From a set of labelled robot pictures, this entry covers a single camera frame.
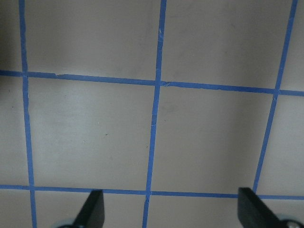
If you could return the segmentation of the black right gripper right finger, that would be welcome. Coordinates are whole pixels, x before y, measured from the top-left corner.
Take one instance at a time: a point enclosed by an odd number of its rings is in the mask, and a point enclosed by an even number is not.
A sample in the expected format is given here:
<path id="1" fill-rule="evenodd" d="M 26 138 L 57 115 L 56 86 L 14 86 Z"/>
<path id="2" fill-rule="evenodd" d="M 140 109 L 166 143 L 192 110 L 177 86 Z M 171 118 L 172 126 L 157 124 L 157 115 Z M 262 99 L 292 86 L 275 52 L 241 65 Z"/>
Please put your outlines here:
<path id="1" fill-rule="evenodd" d="M 238 188 L 238 220 L 244 228 L 287 228 L 248 187 Z"/>

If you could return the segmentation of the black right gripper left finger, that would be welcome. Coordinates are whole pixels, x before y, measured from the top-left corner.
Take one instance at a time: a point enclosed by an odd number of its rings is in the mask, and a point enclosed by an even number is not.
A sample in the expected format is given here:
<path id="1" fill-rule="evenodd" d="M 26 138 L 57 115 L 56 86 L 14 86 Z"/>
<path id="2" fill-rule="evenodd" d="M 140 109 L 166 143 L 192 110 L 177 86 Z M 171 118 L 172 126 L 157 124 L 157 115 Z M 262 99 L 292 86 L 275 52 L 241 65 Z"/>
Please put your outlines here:
<path id="1" fill-rule="evenodd" d="M 86 199 L 73 228 L 102 228 L 105 222 L 104 195 L 102 190 L 93 190 Z"/>

